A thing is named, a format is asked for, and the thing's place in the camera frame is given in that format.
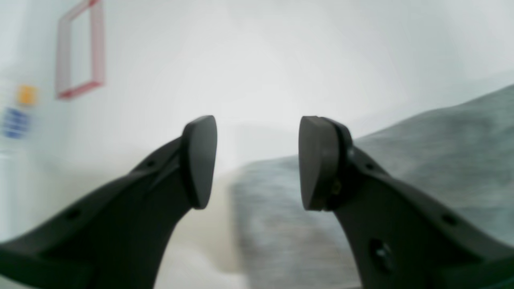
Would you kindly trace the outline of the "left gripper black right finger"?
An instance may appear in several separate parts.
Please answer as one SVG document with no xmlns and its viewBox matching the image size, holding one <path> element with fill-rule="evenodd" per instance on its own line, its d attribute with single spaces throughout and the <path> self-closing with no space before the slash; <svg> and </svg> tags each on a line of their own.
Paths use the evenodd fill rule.
<svg viewBox="0 0 514 289">
<path fill-rule="evenodd" d="M 306 210 L 333 212 L 364 289 L 512 289 L 513 248 L 391 177 L 343 124 L 303 116 L 298 138 Z"/>
</svg>

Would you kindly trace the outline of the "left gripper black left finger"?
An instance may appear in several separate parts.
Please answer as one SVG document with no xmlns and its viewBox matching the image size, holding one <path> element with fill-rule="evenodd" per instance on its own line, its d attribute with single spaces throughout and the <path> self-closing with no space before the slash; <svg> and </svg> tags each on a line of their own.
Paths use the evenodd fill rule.
<svg viewBox="0 0 514 289">
<path fill-rule="evenodd" d="M 36 289 L 152 289 L 173 230 L 210 199 L 215 117 L 37 228 L 1 243 L 1 275 Z"/>
</svg>

